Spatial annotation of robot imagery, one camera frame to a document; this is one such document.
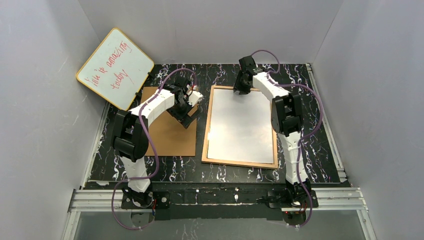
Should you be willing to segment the brown frame backing board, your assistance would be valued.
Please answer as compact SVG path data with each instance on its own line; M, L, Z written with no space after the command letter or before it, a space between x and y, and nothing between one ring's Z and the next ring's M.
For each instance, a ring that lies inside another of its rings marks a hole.
M160 95L163 96L166 91L165 86ZM170 98L169 102L171 107L173 107L175 105L175 97L173 93L171 96L172 98ZM153 157L157 154L159 157L193 157L196 153L197 120L194 120L185 129L181 124L181 119L175 119L167 111L168 109L155 119L150 115L148 121L145 122L145 127L154 145L152 146L148 140L146 141L148 147L145 156ZM188 115L191 116L196 110L197 106L195 105Z

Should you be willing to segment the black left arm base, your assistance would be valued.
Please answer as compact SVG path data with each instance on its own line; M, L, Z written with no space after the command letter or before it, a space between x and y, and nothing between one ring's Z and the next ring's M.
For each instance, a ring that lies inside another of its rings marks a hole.
M170 194L162 191L147 190L136 192L131 189L123 189L121 201L122 209L168 209L170 207Z

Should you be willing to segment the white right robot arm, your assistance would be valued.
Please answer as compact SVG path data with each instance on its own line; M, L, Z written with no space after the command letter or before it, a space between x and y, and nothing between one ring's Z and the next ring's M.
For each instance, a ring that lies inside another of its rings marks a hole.
M299 153L302 127L304 123L300 96L284 89L274 81L263 68L259 67L252 56L239 59L238 72L233 91L247 95L252 89L261 92L271 104L270 121L279 137L286 166L286 181L291 185L304 183L303 158Z

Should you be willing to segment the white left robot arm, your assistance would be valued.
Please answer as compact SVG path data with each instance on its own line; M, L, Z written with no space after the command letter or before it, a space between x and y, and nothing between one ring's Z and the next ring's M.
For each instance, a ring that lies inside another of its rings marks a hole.
M126 171L128 187L137 193L144 193L151 184L159 166L147 174L145 156L153 140L149 135L150 125L164 112L174 117L184 128L199 115L190 111L204 96L188 79L181 78L172 84L160 86L155 93L139 106L129 111L119 110L115 117L111 147L121 160Z

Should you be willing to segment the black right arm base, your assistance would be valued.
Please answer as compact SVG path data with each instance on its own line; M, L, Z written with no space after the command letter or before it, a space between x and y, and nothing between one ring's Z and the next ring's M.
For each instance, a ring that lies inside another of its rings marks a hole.
M314 190L309 191L309 194L307 194L301 189L298 195L293 195L287 188L283 190L270 190L262 199L265 200L265 203L271 209L299 209L305 205L312 206L312 208L319 207L318 197Z

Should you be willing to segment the yellow-edged whiteboard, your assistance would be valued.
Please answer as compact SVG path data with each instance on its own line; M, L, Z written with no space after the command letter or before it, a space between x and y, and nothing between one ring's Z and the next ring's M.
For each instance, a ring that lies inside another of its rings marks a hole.
M111 105L126 111L154 65L120 29L113 28L76 73L76 79Z

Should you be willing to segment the aluminium mounting rail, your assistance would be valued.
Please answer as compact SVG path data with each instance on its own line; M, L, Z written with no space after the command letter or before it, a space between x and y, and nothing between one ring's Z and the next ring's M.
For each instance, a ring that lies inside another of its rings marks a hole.
M69 212L145 212L151 207L157 210L171 207L203 206L257 206L259 199L267 191L248 190L241 187L230 188L194 188L157 191L147 194L146 203L136 203L121 191L112 190L76 190L69 204ZM365 198L360 188L315 188L311 193L316 210L367 210Z

